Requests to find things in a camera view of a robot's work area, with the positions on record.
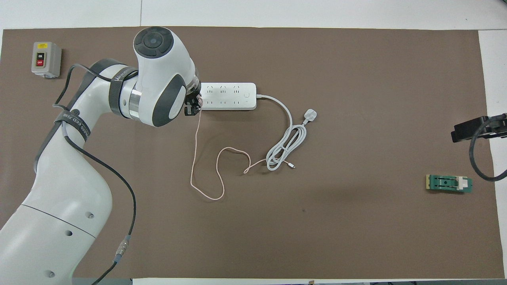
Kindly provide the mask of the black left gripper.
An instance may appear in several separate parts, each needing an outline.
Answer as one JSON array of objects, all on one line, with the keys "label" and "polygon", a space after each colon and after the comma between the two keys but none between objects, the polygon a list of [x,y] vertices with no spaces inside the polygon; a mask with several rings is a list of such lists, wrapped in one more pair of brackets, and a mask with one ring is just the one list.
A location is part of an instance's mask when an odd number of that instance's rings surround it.
[{"label": "black left gripper", "polygon": [[195,116],[200,112],[202,96],[199,91],[192,91],[185,96],[184,115]]}]

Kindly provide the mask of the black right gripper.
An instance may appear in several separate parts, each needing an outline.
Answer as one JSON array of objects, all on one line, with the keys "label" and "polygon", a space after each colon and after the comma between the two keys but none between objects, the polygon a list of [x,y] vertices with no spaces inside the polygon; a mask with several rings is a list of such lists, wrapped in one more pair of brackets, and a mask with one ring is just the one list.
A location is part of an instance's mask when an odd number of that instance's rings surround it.
[{"label": "black right gripper", "polygon": [[451,132],[451,138],[454,143],[470,140],[478,128],[489,120],[489,128],[491,134],[488,138],[506,138],[507,137],[507,114],[496,116],[480,116],[459,124],[454,125],[454,130]]}]

